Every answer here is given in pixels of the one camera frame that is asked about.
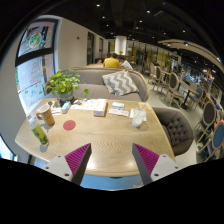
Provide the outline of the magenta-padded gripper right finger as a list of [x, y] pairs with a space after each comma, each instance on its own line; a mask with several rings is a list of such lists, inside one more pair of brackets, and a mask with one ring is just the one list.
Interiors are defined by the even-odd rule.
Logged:
[[144, 185], [180, 170], [180, 166], [167, 154], [158, 155], [141, 145], [133, 144], [132, 154]]

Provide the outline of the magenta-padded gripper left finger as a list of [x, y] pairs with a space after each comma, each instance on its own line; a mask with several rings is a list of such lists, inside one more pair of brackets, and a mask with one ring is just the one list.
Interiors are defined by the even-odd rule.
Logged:
[[91, 153], [91, 144], [88, 143], [65, 156], [57, 155], [44, 166], [44, 170], [80, 185]]

